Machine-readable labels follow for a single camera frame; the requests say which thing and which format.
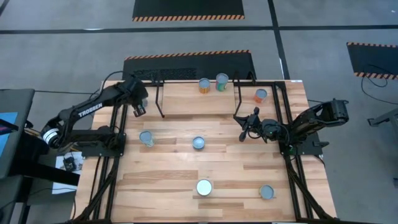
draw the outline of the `gray floor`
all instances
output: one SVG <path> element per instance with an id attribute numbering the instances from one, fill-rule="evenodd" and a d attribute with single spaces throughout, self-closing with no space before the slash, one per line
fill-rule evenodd
<path id="1" fill-rule="evenodd" d="M 274 0 L 280 26 L 344 26 L 398 24 L 395 0 Z M 270 26 L 266 0 L 243 0 L 244 21 L 132 23 L 134 1 L 10 0 L 0 17 L 0 30 L 94 29 L 127 27 Z M 396 223 L 398 176 L 396 136 L 389 124 L 368 126 L 366 119 L 393 108 L 361 92 L 353 76 L 346 42 L 398 44 L 398 30 L 282 31 L 291 79 L 304 81 L 312 100 L 346 99 L 350 121 L 324 129 L 330 141 L 325 163 L 337 214 L 344 220 Z M 283 79 L 273 31 L 164 32 L 139 34 L 0 35 L 0 88 L 87 91 L 97 89 L 110 72 L 132 55 L 206 50 L 249 49 L 257 76 Z M 395 101 L 398 82 L 365 90 Z M 85 100 L 84 95 L 37 93 L 29 119 L 40 129 L 63 108 Z M 91 121 L 81 122 L 88 128 Z M 67 220 L 72 198 L 32 207 L 28 223 Z"/>

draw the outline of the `floor mat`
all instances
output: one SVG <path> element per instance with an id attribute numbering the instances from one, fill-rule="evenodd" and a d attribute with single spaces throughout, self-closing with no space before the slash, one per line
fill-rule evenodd
<path id="1" fill-rule="evenodd" d="M 348 42 L 347 48 L 355 76 L 398 79 L 396 45 Z"/>
<path id="2" fill-rule="evenodd" d="M 199 21 L 244 19 L 242 0 L 136 0 L 132 20 Z"/>
<path id="3" fill-rule="evenodd" d="M 225 73 L 232 79 L 236 70 L 239 79 L 250 79 L 250 72 L 256 78 L 249 50 L 132 56 L 125 59 L 123 70 L 141 80 L 152 81 L 157 79 L 158 74 L 165 80 L 215 80 L 219 73 Z"/>

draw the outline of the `wooden table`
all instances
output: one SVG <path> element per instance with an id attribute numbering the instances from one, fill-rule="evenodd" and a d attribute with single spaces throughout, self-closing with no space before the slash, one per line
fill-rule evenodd
<path id="1" fill-rule="evenodd" d="M 286 81 L 286 86 L 295 118 L 308 108 L 304 86 L 302 82 L 291 81 Z M 247 116 L 258 106 L 260 119 L 277 119 L 271 88 L 265 88 L 269 94 L 265 102 L 257 104 L 253 96 L 258 88 L 241 87 L 243 102 L 238 116 Z M 285 163 L 276 142 L 265 144 L 262 139 L 250 138 L 239 142 L 242 130 L 231 115 L 162 119 L 154 103 L 156 87 L 147 90 L 147 114 L 135 118 L 132 109 L 127 114 L 127 146 L 119 164 L 113 222 L 295 221 Z M 237 87 L 235 99 L 238 104 Z M 279 99 L 284 112 L 281 93 Z M 162 105 L 162 88 L 159 104 Z M 111 112 L 112 108 L 97 111 L 93 129 L 109 125 Z M 147 148 L 139 142 L 143 129 L 154 133 L 154 147 Z M 201 152 L 194 151 L 191 145 L 197 135 L 206 141 Z M 88 205 L 97 159 L 88 158 L 84 162 L 76 193 L 76 214 Z M 323 164 L 314 156 L 302 156 L 302 160 L 309 191 L 326 212 L 335 216 Z M 200 179 L 208 179 L 213 184 L 213 191 L 207 197 L 197 194 L 196 183 Z M 260 198 L 259 188 L 264 184 L 275 189 L 274 199 Z M 297 192 L 304 217 L 302 194 Z M 100 217 L 104 217 L 107 196 L 106 192 Z"/>

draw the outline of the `orange can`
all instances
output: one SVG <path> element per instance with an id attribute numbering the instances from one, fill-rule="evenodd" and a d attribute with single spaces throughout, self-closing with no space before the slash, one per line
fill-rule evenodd
<path id="1" fill-rule="evenodd" d="M 210 80 L 207 78 L 201 78 L 199 80 L 199 91 L 201 93 L 208 93 L 210 91 Z"/>
<path id="2" fill-rule="evenodd" d="M 267 91 L 265 89 L 256 90 L 256 94 L 254 95 L 254 101 L 256 103 L 262 103 L 267 97 Z"/>

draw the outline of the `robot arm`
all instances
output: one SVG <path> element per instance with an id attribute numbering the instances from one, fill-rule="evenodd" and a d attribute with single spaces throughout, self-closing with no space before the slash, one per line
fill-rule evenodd
<path id="1" fill-rule="evenodd" d="M 322 128 L 345 124 L 349 120 L 345 106 L 347 103 L 345 100 L 321 103 L 305 110 L 292 124 L 280 124 L 273 119 L 264 119 L 260 122 L 259 108 L 256 107 L 253 114 L 247 117 L 234 117 L 243 130 L 239 140 L 243 142 L 247 134 L 255 133 L 258 135 L 256 138 L 262 137 L 265 142 L 278 140 L 286 145 L 298 144 Z"/>
<path id="2" fill-rule="evenodd" d="M 109 86 L 95 98 L 86 100 L 69 109 L 62 110 L 45 125 L 40 132 L 43 140 L 52 148 L 60 148 L 71 142 L 99 141 L 108 146 L 115 133 L 110 127 L 103 126 L 98 130 L 73 130 L 79 120 L 105 106 L 120 107 L 129 104 L 134 108 L 136 117 L 146 113 L 142 100 L 148 92 L 140 79 L 130 76 L 126 81 Z"/>

